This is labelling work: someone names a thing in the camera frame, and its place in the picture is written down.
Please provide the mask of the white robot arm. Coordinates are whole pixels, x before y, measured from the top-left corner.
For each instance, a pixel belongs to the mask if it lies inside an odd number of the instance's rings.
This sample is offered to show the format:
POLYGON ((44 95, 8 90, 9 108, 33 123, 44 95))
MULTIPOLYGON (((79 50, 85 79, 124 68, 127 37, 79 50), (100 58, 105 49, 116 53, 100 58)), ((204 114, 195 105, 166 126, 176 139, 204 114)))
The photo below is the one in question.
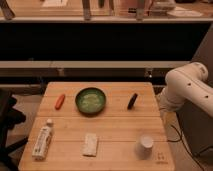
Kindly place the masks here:
POLYGON ((207 67, 200 62, 192 62, 170 70, 165 76, 166 86, 158 95, 159 108, 177 111, 186 100, 213 117, 213 88, 205 83, 207 67))

